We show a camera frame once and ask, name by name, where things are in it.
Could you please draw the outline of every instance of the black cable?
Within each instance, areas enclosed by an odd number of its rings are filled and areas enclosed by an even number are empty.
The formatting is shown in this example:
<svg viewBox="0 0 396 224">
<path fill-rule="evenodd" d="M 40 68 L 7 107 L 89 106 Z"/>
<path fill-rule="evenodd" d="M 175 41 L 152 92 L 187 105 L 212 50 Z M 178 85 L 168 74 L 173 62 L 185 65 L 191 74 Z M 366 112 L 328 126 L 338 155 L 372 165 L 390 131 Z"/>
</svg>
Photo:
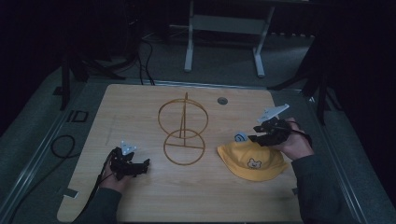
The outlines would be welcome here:
<svg viewBox="0 0 396 224">
<path fill-rule="evenodd" d="M 110 152 L 110 154 L 108 154 L 108 156 L 107 156 L 107 158 L 106 158 L 106 160 L 105 160 L 105 163 L 103 164 L 102 171 L 100 172 L 100 174 L 99 174 L 98 177 L 96 178 L 95 185 L 94 185 L 94 187 L 93 187 L 93 189 L 92 189 L 92 191 L 91 191 L 91 194 L 90 194 L 90 197 L 88 198 L 87 203 L 85 203 L 85 205 L 84 205 L 84 207 L 82 208 L 81 212 L 78 214 L 78 216 L 76 217 L 76 219 L 75 219 L 74 221 L 76 221 L 76 220 L 81 216 L 81 214 L 83 214 L 84 211 L 88 208 L 88 206 L 90 205 L 90 202 L 92 201 L 93 197 L 94 197 L 95 194 L 96 194 L 96 191 L 97 191 L 98 188 L 99 188 L 99 185 L 100 185 L 103 181 L 105 181 L 107 178 L 109 178 L 111 175 L 113 175 L 113 173 L 111 173 L 110 175 L 108 175 L 108 176 L 106 176 L 104 179 L 102 179 L 103 173 L 105 172 L 106 166 L 107 166 L 108 162 L 110 161 L 111 156 L 112 156 L 112 154 L 111 154 L 111 152 Z"/>
<path fill-rule="evenodd" d="M 67 154 L 65 156 L 59 155 L 58 153 L 55 152 L 54 150 L 54 144 L 56 141 L 58 141 L 61 138 L 64 137 L 68 137 L 72 140 L 72 146 L 70 147 L 69 151 L 67 152 Z M 64 163 L 65 160 L 70 159 L 70 158 L 74 158 L 79 156 L 79 153 L 70 156 L 70 154 L 73 152 L 73 150 L 75 149 L 76 146 L 76 140 L 73 136 L 69 135 L 69 134 L 65 134 L 65 135 L 60 135 L 58 137 L 56 137 L 55 139 L 52 140 L 52 143 L 50 145 L 50 149 L 52 151 L 52 153 L 54 153 L 54 155 L 58 158 L 61 158 L 62 160 L 60 162 L 58 162 L 58 164 L 56 164 L 46 175 L 44 175 L 40 180 L 38 180 L 37 183 L 35 183 L 26 193 L 25 195 L 21 198 L 21 200 L 19 201 L 19 203 L 17 204 L 17 206 L 14 209 L 14 212 L 12 213 L 12 216 L 9 220 L 8 223 L 12 223 L 12 221 L 14 220 L 15 215 L 17 214 L 19 208 L 21 207 L 22 203 L 27 199 L 27 197 L 50 175 L 52 174 L 56 169 L 58 169 L 62 163 Z"/>
<path fill-rule="evenodd" d="M 148 41 L 146 41 L 144 39 L 142 39 L 142 42 L 147 44 L 147 45 L 149 45 L 149 48 L 150 48 L 149 54 L 148 54 L 148 59 L 146 60 L 145 69 L 146 69 L 146 74 L 148 75 L 149 82 L 151 83 L 152 86 L 155 86 L 154 79 L 152 79 L 152 77 L 151 77 L 151 75 L 149 73 L 149 59 L 151 58 L 151 54 L 152 54 L 152 45 Z"/>
<path fill-rule="evenodd" d="M 143 83 L 143 76 L 142 76 L 142 60 L 140 59 L 139 52 L 137 52 L 137 61 L 139 62 L 139 77 L 140 77 L 140 84 L 144 85 Z"/>
</svg>

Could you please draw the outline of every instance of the hand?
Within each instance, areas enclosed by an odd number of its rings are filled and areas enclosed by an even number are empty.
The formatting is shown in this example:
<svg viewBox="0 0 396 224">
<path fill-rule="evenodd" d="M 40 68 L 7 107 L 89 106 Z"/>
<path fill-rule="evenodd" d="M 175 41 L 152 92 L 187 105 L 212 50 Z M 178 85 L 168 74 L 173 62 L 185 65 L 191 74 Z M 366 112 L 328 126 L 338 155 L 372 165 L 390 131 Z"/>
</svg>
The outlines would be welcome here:
<svg viewBox="0 0 396 224">
<path fill-rule="evenodd" d="M 294 118 L 285 119 L 290 124 L 293 130 L 304 132 L 300 130 L 298 125 L 295 123 Z M 288 140 L 280 145 L 272 146 L 272 148 L 278 149 L 283 152 L 292 161 L 298 160 L 302 157 L 314 155 L 314 150 L 309 146 L 308 140 L 304 136 L 298 133 L 290 133 Z"/>
<path fill-rule="evenodd" d="M 110 169 L 110 161 L 107 163 L 106 169 L 103 173 L 102 182 L 99 185 L 99 188 L 106 189 L 114 189 L 119 193 L 123 193 L 123 191 L 128 186 L 129 181 L 132 179 L 131 175 L 126 175 L 121 180 L 118 180 L 113 172 Z"/>
</svg>

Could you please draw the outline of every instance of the white table leg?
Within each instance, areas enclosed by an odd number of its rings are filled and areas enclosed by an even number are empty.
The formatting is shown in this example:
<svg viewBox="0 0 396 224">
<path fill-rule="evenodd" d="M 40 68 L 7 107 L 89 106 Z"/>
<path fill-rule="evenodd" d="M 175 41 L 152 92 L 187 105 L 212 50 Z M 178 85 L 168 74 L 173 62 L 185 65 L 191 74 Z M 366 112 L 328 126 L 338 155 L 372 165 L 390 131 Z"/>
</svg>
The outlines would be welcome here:
<svg viewBox="0 0 396 224">
<path fill-rule="evenodd" d="M 253 57 L 254 63 L 256 64 L 257 76 L 264 77 L 264 67 L 262 65 L 262 56 L 260 53 L 262 52 L 262 45 L 264 44 L 265 37 L 267 37 L 268 28 L 270 27 L 271 19 L 274 14 L 275 7 L 271 7 L 268 13 L 267 19 L 265 21 L 264 26 L 262 27 L 262 33 L 260 37 L 260 42 L 257 48 L 253 48 Z"/>
<path fill-rule="evenodd" d="M 192 33 L 193 33 L 192 20 L 194 17 L 193 8 L 194 8 L 194 1 L 190 0 L 189 44 L 187 46 L 186 62 L 184 63 L 184 71 L 185 72 L 190 72 L 191 68 L 192 68 L 192 54 L 193 54 L 193 50 L 194 50 L 194 43 L 192 41 Z"/>
</svg>

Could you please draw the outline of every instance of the yellow bucket hat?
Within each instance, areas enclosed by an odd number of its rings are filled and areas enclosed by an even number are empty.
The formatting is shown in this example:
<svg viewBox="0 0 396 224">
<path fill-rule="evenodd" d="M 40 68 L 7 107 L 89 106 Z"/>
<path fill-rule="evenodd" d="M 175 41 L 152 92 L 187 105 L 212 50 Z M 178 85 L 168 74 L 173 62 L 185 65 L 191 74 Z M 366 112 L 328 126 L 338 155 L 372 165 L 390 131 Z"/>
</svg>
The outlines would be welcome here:
<svg viewBox="0 0 396 224">
<path fill-rule="evenodd" d="M 273 179 L 289 166 L 280 151 L 250 140 L 219 146 L 218 153 L 233 174 L 252 181 Z"/>
</svg>

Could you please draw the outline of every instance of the metal table frame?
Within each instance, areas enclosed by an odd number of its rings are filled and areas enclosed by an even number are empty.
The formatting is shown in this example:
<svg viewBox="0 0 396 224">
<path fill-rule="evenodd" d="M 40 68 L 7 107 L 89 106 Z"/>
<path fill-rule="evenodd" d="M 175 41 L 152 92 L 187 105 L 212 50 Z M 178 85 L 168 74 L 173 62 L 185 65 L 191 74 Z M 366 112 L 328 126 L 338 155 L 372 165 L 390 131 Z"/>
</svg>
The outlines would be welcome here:
<svg viewBox="0 0 396 224">
<path fill-rule="evenodd" d="M 193 32 L 194 30 L 206 30 L 217 32 L 229 32 L 238 34 L 259 35 L 260 41 L 257 47 L 253 48 L 253 57 L 256 64 L 257 76 L 264 77 L 264 67 L 262 65 L 262 45 L 267 36 L 268 28 L 274 14 L 275 7 L 270 7 L 266 20 L 240 19 L 231 17 L 217 17 L 194 14 L 194 1 L 190 0 L 190 20 L 189 20 L 189 43 L 187 46 L 186 62 L 184 71 L 190 72 L 192 68 L 192 54 L 194 50 Z"/>
</svg>

